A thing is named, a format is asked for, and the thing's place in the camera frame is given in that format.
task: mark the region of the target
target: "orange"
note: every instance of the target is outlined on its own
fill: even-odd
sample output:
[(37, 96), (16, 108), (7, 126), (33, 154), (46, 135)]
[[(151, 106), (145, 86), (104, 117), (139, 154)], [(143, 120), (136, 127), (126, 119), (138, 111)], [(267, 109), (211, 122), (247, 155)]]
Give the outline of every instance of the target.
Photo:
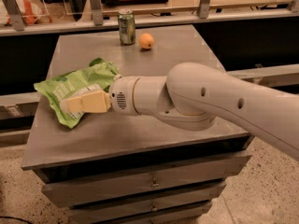
[(154, 40), (151, 34), (142, 34), (139, 37), (139, 45), (142, 49), (151, 49), (154, 44)]

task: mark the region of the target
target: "drawer handle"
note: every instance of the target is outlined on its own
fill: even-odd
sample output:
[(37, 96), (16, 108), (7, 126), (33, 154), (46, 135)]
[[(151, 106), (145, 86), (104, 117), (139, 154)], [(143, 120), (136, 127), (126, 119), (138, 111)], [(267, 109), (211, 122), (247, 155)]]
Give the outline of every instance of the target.
[(152, 204), (151, 212), (158, 212), (158, 208), (156, 207), (155, 203)]
[(157, 180), (155, 178), (152, 179), (152, 184), (151, 187), (152, 188), (158, 188), (160, 186), (159, 183), (157, 183)]

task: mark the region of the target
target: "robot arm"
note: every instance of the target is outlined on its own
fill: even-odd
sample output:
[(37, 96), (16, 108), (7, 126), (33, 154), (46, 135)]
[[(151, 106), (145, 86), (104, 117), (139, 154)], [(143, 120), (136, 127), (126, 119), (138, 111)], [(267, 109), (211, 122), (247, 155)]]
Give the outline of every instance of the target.
[(227, 119), (299, 161), (299, 97), (231, 77), (199, 63), (181, 63), (167, 77), (124, 77), (110, 87), (112, 106), (151, 115), (180, 129)]

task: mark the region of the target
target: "table top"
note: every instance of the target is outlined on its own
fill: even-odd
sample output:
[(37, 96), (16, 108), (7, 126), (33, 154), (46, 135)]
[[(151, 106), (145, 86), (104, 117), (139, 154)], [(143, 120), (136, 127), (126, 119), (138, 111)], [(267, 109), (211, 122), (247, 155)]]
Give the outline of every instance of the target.
[[(191, 25), (137, 29), (136, 36), (151, 33), (152, 50), (137, 43), (122, 46), (118, 32), (62, 35), (49, 70), (56, 77), (87, 67), (96, 57), (112, 61), (123, 76), (165, 76), (178, 63), (195, 62), (223, 69), (203, 38)], [(113, 111), (85, 114), (73, 130), (61, 125), (42, 97), (24, 151), (22, 168), (38, 169), (120, 155), (177, 147), (248, 135), (240, 127), (216, 118), (201, 132), (184, 131), (148, 117), (122, 116)]]
[[(130, 5), (135, 14), (150, 14), (162, 12), (195, 11), (200, 0), (169, 0), (167, 3)], [(232, 8), (232, 7), (261, 7), (266, 5), (289, 4), (291, 0), (211, 0), (210, 8)], [(114, 16), (122, 6), (103, 6), (103, 13), (107, 16)]]

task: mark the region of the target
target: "cable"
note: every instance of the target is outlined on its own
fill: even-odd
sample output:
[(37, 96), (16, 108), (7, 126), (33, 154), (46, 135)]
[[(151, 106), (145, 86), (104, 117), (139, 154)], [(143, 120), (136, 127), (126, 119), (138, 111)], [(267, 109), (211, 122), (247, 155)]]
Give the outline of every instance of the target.
[(27, 223), (27, 224), (33, 224), (32, 222), (28, 221), (28, 220), (24, 220), (22, 218), (17, 218), (17, 217), (6, 217), (6, 216), (0, 216), (0, 219), (14, 219), (14, 220), (19, 220), (21, 222)]

